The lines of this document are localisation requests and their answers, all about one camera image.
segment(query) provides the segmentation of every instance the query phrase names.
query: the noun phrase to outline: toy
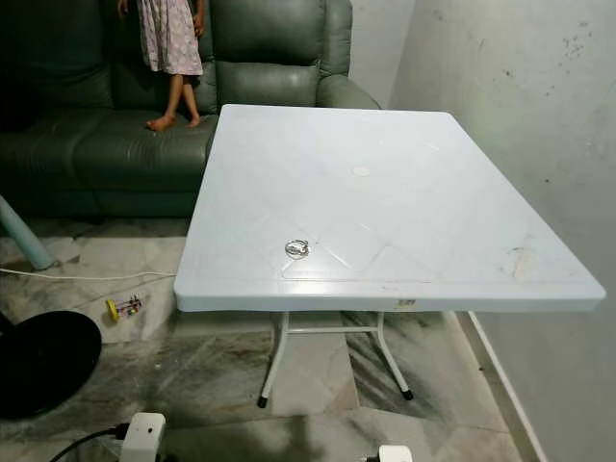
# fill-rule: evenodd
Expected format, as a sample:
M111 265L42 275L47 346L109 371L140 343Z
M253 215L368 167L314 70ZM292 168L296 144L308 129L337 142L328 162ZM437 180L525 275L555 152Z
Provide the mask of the toy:
M120 318L129 318L136 315L142 307L141 300L136 295L131 296L128 301L107 300L106 303L109 316L114 322L118 322Z

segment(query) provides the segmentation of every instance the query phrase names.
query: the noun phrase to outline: child's leg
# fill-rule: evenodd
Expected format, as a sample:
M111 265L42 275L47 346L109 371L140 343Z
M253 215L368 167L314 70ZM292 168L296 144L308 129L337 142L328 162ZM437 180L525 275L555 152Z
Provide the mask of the child's leg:
M189 127L196 127L201 121L199 111L196 108L196 101L194 100L193 86L190 82L190 77L184 76L184 85L182 86L182 94L184 95L184 101L186 101L186 107L189 108L191 113L191 123Z
M169 79L169 102L167 103L167 110L162 117L156 120L149 120L146 122L148 128L160 132L171 126L175 122L175 112L177 111L177 105L180 102L182 96L182 83L184 77L181 74L171 75Z

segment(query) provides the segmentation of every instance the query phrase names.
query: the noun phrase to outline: child's hand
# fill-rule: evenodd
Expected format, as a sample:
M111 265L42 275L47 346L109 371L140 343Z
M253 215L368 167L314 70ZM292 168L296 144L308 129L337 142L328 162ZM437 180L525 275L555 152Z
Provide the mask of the child's hand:
M124 17L128 13L128 0L117 0L117 14Z
M203 35L203 13L197 13L192 17L192 25L194 26L194 36L199 38Z

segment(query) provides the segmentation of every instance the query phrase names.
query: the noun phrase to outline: child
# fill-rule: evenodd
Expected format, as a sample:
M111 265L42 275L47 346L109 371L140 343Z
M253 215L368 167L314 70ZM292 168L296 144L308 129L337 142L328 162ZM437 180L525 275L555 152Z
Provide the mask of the child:
M192 118L189 127L196 127L200 117L190 76L203 73L197 39L203 34L204 0L195 0L193 17L188 0L137 2L143 59L152 70L170 75L167 110L162 117L149 120L146 125L156 132L173 125L180 98L184 96ZM117 12L120 17L128 13L128 0L117 0Z

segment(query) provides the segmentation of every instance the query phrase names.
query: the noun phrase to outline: baseboard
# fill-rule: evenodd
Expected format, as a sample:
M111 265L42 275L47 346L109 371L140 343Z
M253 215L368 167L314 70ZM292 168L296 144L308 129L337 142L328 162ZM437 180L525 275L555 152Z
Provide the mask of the baseboard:
M525 462L550 462L543 451L524 407L488 340L475 313L458 313L457 318L478 363L481 365L500 413Z

